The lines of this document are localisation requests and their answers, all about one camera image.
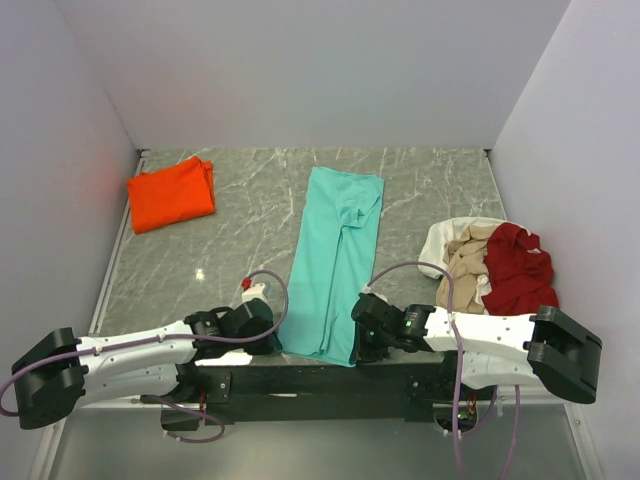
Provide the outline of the white t-shirt in pile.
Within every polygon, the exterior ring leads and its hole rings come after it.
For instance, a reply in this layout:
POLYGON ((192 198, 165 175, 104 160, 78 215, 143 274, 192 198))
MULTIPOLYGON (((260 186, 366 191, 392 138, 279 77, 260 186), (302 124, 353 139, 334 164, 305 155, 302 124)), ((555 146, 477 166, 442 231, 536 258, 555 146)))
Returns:
POLYGON ((466 226, 471 224, 498 224, 499 227, 503 223, 504 220, 489 217, 455 217, 438 222, 430 227, 418 260, 420 262, 437 265, 446 270, 446 266, 443 261, 445 246, 460 234, 466 226))

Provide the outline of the red t-shirt in pile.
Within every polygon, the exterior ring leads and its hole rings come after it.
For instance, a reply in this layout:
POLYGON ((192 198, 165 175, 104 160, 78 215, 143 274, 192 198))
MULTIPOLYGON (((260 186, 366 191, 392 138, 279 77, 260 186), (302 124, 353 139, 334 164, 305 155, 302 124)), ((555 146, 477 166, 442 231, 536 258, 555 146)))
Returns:
POLYGON ((491 292, 482 300, 491 315, 515 316, 559 306, 551 285, 552 259, 541 249, 537 234, 513 223, 499 225, 487 243, 485 265, 491 292))

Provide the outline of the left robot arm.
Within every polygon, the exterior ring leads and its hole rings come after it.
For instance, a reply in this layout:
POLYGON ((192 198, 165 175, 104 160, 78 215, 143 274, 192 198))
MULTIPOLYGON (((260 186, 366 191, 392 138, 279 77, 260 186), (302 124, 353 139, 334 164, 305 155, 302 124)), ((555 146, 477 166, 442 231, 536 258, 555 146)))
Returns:
POLYGON ((22 429, 34 430, 77 408, 126 396, 189 401, 209 388, 197 361, 236 349, 269 354, 278 324, 267 303, 253 298, 132 334, 77 337, 70 328, 56 329, 13 365, 13 414, 22 429))

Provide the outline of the teal t-shirt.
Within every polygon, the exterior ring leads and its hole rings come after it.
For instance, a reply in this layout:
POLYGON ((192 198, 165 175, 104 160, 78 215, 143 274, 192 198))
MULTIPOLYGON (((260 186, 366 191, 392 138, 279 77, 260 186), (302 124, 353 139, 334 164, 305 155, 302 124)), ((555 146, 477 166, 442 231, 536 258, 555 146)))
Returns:
POLYGON ((353 367, 351 311, 371 279, 384 180, 312 169, 278 337, 285 353, 353 367))

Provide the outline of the folded orange t-shirt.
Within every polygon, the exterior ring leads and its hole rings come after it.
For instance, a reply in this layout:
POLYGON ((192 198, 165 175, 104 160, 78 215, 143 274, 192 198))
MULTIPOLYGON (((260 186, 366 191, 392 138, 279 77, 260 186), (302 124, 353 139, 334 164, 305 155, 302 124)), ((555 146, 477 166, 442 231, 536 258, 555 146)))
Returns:
POLYGON ((213 164, 198 156, 126 182, 131 224, 143 234, 214 214, 213 164))

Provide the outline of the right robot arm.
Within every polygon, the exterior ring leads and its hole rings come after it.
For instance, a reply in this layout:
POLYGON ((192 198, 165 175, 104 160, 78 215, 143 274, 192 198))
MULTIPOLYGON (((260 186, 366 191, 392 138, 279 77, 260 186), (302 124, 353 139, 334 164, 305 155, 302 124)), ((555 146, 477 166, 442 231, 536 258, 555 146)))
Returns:
POLYGON ((462 365, 438 377, 449 398, 471 389, 541 385, 565 402, 596 401, 602 341, 556 307, 515 316, 449 313, 423 304, 401 310, 382 296, 362 293, 351 317, 378 348, 462 351, 462 365))

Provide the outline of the beige t-shirt in pile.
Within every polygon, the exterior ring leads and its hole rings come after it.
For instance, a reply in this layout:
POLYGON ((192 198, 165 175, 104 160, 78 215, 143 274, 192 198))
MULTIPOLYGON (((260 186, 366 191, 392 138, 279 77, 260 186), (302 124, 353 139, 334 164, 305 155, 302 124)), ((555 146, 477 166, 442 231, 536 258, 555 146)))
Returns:
POLYGON ((466 226, 446 244, 443 261, 453 280, 453 310, 487 314, 483 296, 491 291, 485 257, 488 241, 498 224, 466 226))

